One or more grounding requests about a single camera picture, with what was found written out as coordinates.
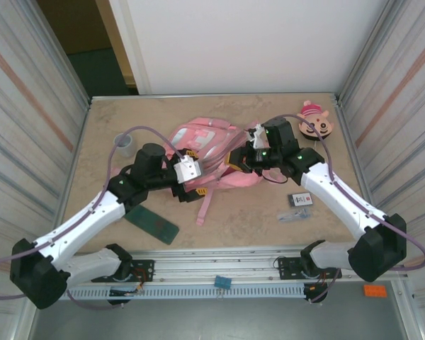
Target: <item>pink backpack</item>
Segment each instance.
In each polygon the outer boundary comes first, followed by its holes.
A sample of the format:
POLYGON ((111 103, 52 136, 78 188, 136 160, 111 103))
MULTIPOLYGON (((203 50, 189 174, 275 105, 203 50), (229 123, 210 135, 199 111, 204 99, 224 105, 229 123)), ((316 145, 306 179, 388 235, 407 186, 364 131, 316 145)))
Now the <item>pink backpack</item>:
MULTIPOLYGON (((215 189, 253 186, 261 181, 261 177, 255 173, 244 174, 226 165, 225 157, 228 153, 247 141, 246 132, 226 120, 196 118, 179 126, 169 140, 177 149, 187 148, 195 151, 202 161, 205 175, 184 183, 186 191, 207 188, 206 196, 198 212, 197 225, 202 225, 205 221, 215 189)), ((168 145, 164 145, 164 148, 168 158, 173 156, 174 151, 168 145)))

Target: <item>small card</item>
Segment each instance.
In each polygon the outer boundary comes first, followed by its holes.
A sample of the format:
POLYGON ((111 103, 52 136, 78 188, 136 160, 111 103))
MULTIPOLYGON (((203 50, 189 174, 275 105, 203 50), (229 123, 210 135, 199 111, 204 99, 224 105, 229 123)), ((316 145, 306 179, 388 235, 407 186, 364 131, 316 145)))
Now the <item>small card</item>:
POLYGON ((288 195, 288 202, 292 207, 300 207, 301 205, 312 205, 312 196, 310 193, 294 193, 288 195))

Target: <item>orange block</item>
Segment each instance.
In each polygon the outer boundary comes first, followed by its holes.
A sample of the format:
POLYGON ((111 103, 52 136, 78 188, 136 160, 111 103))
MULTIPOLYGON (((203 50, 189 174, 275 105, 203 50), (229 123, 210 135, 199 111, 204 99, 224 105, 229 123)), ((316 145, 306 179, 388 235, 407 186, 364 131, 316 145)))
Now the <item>orange block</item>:
POLYGON ((373 298, 387 297, 387 291, 384 285, 363 285, 363 293, 365 296, 371 296, 373 298))

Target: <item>white panel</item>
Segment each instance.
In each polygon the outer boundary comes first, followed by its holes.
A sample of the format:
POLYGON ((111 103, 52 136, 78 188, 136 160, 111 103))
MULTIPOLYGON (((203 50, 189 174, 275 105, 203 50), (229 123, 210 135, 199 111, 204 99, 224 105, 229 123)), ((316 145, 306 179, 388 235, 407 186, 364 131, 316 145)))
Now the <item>white panel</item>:
POLYGON ((385 2, 111 0, 141 94, 338 91, 385 2))

